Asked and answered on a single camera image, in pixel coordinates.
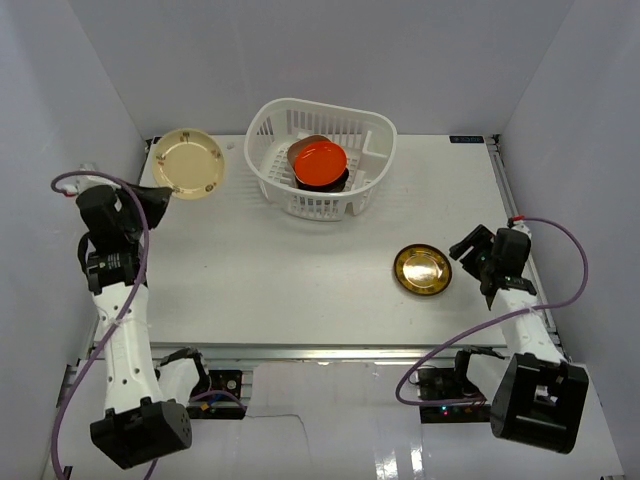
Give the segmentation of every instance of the white dish rack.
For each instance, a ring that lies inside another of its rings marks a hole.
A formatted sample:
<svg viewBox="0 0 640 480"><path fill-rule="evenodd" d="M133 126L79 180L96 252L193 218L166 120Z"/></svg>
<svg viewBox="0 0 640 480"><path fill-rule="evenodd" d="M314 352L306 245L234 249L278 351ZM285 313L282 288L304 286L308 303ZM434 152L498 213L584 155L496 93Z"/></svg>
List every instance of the white dish rack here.
<svg viewBox="0 0 640 480"><path fill-rule="evenodd" d="M324 135L345 150L349 179L344 191L317 193L296 188L287 151L309 135ZM244 154L267 200L291 215L337 221L349 205L354 215L369 205L393 161L396 137L393 123L377 113L283 98L266 104L255 116Z"/></svg>

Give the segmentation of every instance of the brown plate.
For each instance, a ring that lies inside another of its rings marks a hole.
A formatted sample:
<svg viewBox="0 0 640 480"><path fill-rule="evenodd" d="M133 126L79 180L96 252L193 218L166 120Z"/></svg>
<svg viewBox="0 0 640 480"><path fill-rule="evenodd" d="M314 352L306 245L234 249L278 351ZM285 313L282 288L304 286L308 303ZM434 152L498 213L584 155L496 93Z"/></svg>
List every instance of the brown plate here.
<svg viewBox="0 0 640 480"><path fill-rule="evenodd" d="M451 283L451 264L435 247L424 244L403 248L393 262L395 277L416 295L436 295Z"/></svg>
<svg viewBox="0 0 640 480"><path fill-rule="evenodd" d="M206 197L222 183L222 150L205 132L183 128L167 133L156 144L153 176L161 187L171 187L184 200Z"/></svg>

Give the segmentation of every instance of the tabletop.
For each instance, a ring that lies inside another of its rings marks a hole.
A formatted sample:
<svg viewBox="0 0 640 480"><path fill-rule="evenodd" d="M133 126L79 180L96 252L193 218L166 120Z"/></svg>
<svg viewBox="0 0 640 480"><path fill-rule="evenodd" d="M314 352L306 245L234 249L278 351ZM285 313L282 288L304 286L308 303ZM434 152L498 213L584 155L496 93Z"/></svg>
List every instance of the tabletop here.
<svg viewBox="0 0 640 480"><path fill-rule="evenodd" d="M505 226L486 145L400 135L368 208L325 223L265 200L244 159L244 136L215 139L224 183L201 200L172 199L151 232L152 344L438 345L505 311L487 310L479 283L458 262L450 286L434 297L403 290L392 275L407 245L448 252L480 223ZM140 183L156 185L150 161ZM492 328L468 342L500 346L504 338Z"/></svg>

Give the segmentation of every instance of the white wall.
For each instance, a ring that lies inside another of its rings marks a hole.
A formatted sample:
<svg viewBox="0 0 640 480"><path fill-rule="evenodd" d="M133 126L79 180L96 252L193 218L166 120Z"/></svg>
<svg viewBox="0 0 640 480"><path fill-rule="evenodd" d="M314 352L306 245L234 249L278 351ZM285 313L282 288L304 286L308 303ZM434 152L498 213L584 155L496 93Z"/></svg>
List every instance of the white wall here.
<svg viewBox="0 0 640 480"><path fill-rule="evenodd" d="M141 138L66 0L0 0L0 476L39 478L67 362L93 320L84 231L53 176L133 179Z"/></svg>
<svg viewBox="0 0 640 480"><path fill-rule="evenodd" d="M554 318L569 353L589 366L632 480L640 478L639 118L640 3L581 0L504 132L520 212L564 223L591 259L584 297ZM547 292L570 295L579 271L573 247L534 234Z"/></svg>
<svg viewBox="0 0 640 480"><path fill-rule="evenodd" d="M572 0L70 0L143 135L295 96L401 133L501 132Z"/></svg>

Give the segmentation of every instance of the orange plate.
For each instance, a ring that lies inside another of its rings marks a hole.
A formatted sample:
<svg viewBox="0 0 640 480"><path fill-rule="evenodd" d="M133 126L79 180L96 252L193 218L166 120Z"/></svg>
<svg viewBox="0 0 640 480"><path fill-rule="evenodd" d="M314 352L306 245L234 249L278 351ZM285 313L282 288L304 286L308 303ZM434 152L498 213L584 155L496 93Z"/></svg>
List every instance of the orange plate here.
<svg viewBox="0 0 640 480"><path fill-rule="evenodd" d="M305 147L296 157L298 180L322 187L335 182L347 168L347 154L333 142L317 142Z"/></svg>

